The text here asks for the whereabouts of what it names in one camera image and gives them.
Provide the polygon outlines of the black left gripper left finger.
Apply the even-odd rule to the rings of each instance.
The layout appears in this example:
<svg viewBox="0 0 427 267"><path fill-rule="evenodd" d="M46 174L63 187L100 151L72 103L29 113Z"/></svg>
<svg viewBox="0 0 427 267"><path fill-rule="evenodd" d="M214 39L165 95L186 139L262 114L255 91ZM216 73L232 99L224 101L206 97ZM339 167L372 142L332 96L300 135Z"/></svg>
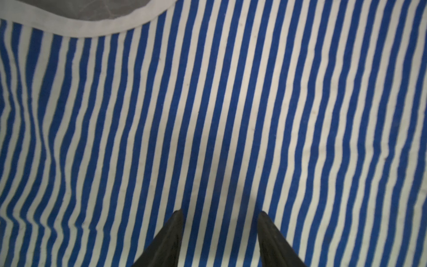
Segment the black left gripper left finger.
<svg viewBox="0 0 427 267"><path fill-rule="evenodd" d="M182 210L174 211L151 244L132 267L177 267L182 244L184 217Z"/></svg>

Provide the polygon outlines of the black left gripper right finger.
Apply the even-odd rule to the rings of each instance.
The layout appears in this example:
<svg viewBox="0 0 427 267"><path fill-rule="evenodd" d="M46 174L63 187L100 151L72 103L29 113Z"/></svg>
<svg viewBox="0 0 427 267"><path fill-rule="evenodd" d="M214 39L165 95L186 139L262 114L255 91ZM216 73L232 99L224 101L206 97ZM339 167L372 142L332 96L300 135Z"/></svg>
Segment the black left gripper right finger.
<svg viewBox="0 0 427 267"><path fill-rule="evenodd" d="M264 211L258 217L257 233L263 267L306 266Z"/></svg>

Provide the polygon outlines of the blue white striped tank top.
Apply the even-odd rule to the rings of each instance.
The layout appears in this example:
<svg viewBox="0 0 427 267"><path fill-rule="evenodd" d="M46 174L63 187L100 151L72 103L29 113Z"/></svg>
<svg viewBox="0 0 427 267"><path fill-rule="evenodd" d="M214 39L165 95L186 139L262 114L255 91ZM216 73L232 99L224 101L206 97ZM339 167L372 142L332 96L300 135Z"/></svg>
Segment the blue white striped tank top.
<svg viewBox="0 0 427 267"><path fill-rule="evenodd" d="M427 264L425 1L155 1L77 21L1 2L1 265Z"/></svg>

